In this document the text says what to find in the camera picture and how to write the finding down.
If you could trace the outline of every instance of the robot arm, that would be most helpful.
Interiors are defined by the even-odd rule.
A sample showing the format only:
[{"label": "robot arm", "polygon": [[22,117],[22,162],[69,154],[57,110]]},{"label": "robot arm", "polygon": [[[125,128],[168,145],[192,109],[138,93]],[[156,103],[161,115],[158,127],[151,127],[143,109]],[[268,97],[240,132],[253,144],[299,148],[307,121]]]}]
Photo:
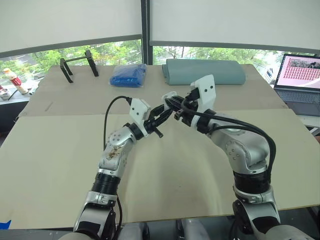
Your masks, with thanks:
[{"label": "robot arm", "polygon": [[134,123],[125,124],[121,129],[112,132],[98,164],[95,181],[88,191],[83,207],[74,224],[73,233],[62,239],[111,240],[117,235],[116,213],[113,207],[117,201],[117,189],[127,164],[127,156],[134,144],[143,137],[156,132],[171,115],[172,110],[160,105],[153,110],[144,101],[133,98],[130,104],[130,116]]},{"label": "robot arm", "polygon": [[[205,134],[227,155],[233,170],[233,190],[237,197],[232,208],[237,225],[244,233],[254,234],[258,240],[312,239],[293,226],[280,224],[268,175],[268,142],[240,124],[223,120],[231,117],[213,111],[216,91],[212,75],[193,82],[186,98],[174,96],[173,93],[163,98],[166,105],[176,112],[176,120],[182,119],[184,124]],[[216,119],[195,115],[195,111],[216,116]]]}]

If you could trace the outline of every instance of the wooden table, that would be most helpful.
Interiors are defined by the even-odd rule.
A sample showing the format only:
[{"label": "wooden table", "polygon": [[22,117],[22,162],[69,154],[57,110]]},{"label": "wooden table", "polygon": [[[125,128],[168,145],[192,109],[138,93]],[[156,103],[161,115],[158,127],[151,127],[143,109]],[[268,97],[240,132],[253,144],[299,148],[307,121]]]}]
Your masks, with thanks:
[{"label": "wooden table", "polygon": [[[290,109],[223,111],[277,146],[272,186],[280,210],[320,204],[320,147]],[[21,117],[0,148],[0,222],[11,229],[71,227],[91,188],[103,115]],[[108,132],[131,122],[112,114]],[[131,151],[119,185],[123,221],[231,215],[233,173],[221,149],[171,117]]]},{"label": "wooden table", "polygon": [[[242,67],[246,74],[244,85],[216,86],[216,111],[288,108],[253,65],[243,64]],[[19,116],[104,114],[111,100],[119,95],[144,99],[155,107],[168,92],[176,91],[185,97],[190,91],[189,85],[167,85],[160,65],[147,66],[144,86],[140,88],[110,85],[114,66],[97,66],[98,77],[94,77],[89,66],[70,68],[74,83],[68,83],[61,69],[53,66]],[[127,114],[127,103],[117,101],[110,113]]]}]

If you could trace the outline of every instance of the blue bundle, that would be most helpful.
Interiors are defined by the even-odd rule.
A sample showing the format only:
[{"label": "blue bundle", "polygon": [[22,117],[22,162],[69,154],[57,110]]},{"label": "blue bundle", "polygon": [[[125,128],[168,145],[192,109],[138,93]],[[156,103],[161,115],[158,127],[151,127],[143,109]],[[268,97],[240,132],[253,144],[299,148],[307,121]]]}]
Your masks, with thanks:
[{"label": "blue bundle", "polygon": [[146,64],[115,66],[110,84],[117,87],[139,88],[144,84],[147,71]]}]

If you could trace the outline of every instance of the black cord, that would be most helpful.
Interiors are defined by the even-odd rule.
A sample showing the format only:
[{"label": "black cord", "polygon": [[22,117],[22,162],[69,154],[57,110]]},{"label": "black cord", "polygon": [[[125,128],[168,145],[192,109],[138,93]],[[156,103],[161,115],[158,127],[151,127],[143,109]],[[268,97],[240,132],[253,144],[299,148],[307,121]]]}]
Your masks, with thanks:
[{"label": "black cord", "polygon": [[229,234],[228,234],[228,239],[229,240],[233,240],[234,239],[233,231],[234,231],[235,224],[236,224],[236,219],[234,219],[234,221],[233,221],[233,223],[232,223],[232,225],[230,227]]},{"label": "black cord", "polygon": [[[105,115],[104,115],[104,125],[103,125],[103,151],[106,149],[107,147],[107,144],[106,144],[106,131],[107,131],[107,119],[108,119],[108,114],[109,114],[109,111],[110,111],[110,108],[112,106],[112,104],[114,104],[115,101],[117,101],[118,99],[125,99],[129,105],[131,104],[131,101],[132,101],[132,98],[131,97],[127,97],[127,96],[117,96],[115,97],[109,104],[106,112],[105,112]],[[121,224],[122,224],[122,217],[123,217],[123,212],[122,212],[122,207],[121,207],[121,203],[120,203],[120,199],[119,199],[119,196],[118,194],[116,195],[117,198],[116,198],[116,202],[118,203],[118,206],[119,206],[119,223],[118,223],[118,226],[116,228],[116,231],[114,232],[114,236],[112,238],[112,240],[116,240],[119,236],[119,233],[120,233],[120,228],[121,228]]]},{"label": "black cord", "polygon": [[12,98],[12,96],[13,96],[16,92],[18,92],[18,89],[15,90],[15,91],[11,94],[11,96],[8,98],[8,101]]},{"label": "black cord", "polygon": [[232,233],[232,238],[234,240],[238,240],[238,223],[237,219],[234,220],[234,226],[233,226],[233,233]]},{"label": "black cord", "polygon": [[109,114],[109,110],[112,106],[112,104],[114,104],[115,101],[117,101],[118,99],[125,99],[127,102],[131,102],[131,97],[127,97],[127,96],[117,96],[115,97],[109,104],[106,112],[105,112],[105,116],[104,116],[104,126],[103,126],[103,151],[106,149],[107,145],[106,145],[106,130],[107,130],[107,118],[108,118],[108,114]]},{"label": "black cord", "polygon": [[116,202],[118,203],[118,206],[119,206],[119,223],[118,223],[118,226],[116,228],[116,231],[114,233],[114,236],[112,238],[112,240],[116,240],[118,239],[119,237],[119,233],[120,233],[120,229],[121,229],[121,224],[122,224],[122,207],[121,207],[121,203],[120,203],[120,199],[119,199],[119,196],[117,194],[117,199],[116,199]]},{"label": "black cord", "polygon": [[238,125],[242,125],[242,126],[246,127],[244,129],[244,128],[239,128],[241,126],[233,126],[233,127],[230,127],[230,126],[219,126],[219,127],[216,127],[215,130],[226,129],[226,128],[228,128],[228,129],[232,129],[232,128],[233,129],[244,129],[244,130],[259,134],[262,137],[264,137],[266,139],[268,145],[269,145],[269,150],[270,150],[269,166],[268,166],[266,172],[267,172],[268,180],[271,183],[271,171],[272,171],[272,166],[274,164],[275,157],[276,157],[276,144],[275,144],[274,140],[270,136],[268,136],[268,134],[266,134],[259,127],[255,126],[255,125],[252,125],[250,123],[247,123],[245,121],[232,119],[232,118],[228,118],[228,117],[223,117],[223,116],[216,116],[216,115],[210,114],[210,113],[202,113],[202,112],[197,112],[197,111],[191,110],[186,106],[186,102],[187,102],[186,99],[184,99],[181,102],[181,108],[186,113],[189,113],[189,114],[192,114],[192,115],[197,115],[197,116],[200,116],[200,117],[209,118],[209,119],[215,119],[215,120],[225,121],[225,122],[229,122],[229,123],[234,123],[234,124],[238,124]]}]

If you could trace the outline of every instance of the metal bracket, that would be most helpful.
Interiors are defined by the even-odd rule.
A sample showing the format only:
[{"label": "metal bracket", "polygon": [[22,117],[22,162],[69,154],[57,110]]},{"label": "metal bracket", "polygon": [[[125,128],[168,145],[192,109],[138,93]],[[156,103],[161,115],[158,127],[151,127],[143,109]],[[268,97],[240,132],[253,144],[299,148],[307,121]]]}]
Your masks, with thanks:
[{"label": "metal bracket", "polygon": [[149,104],[139,98],[133,98],[130,105],[129,115],[134,120],[135,124],[139,127],[145,137],[149,134],[145,129],[144,122],[148,120],[151,107]]},{"label": "metal bracket", "polygon": [[68,60],[65,60],[64,58],[60,58],[60,68],[70,84],[73,83],[73,81],[70,78],[70,75],[73,75],[73,73],[70,70],[69,66],[67,65],[67,62],[72,62],[72,61],[76,61],[76,60],[80,60],[80,59],[87,59],[89,65],[91,67],[91,70],[93,72],[93,75],[95,77],[99,76],[95,61],[92,57],[92,54],[91,54],[90,50],[86,50],[84,53],[84,56],[81,56],[81,57],[76,57],[76,58],[72,58],[72,59],[68,59]]}]

